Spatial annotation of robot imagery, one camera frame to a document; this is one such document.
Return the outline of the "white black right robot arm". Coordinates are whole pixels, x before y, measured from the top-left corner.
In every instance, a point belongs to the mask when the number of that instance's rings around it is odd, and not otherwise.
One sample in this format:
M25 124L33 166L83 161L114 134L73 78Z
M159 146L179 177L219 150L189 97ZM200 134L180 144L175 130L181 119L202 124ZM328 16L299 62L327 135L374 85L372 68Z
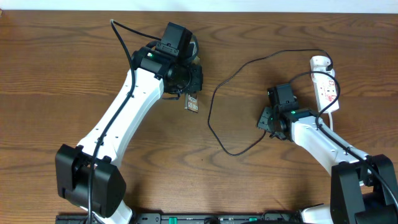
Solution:
M317 113L299 107L289 84L267 91L258 128L309 152L331 176L328 205L299 212L303 223L397 223L397 179L384 154L370 156L334 133Z

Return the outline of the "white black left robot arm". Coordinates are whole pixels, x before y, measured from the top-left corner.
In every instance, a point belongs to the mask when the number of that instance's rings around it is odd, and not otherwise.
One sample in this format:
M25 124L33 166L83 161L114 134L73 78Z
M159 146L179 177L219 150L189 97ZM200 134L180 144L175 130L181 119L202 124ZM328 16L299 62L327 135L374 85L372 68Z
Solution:
M57 192L86 210L86 215L58 215L57 223L129 223L133 211L124 203L126 182L120 166L127 146L156 101L190 97L202 89L198 41L192 32L169 23L162 37L127 53L129 71L123 87L95 127L72 147L55 155Z

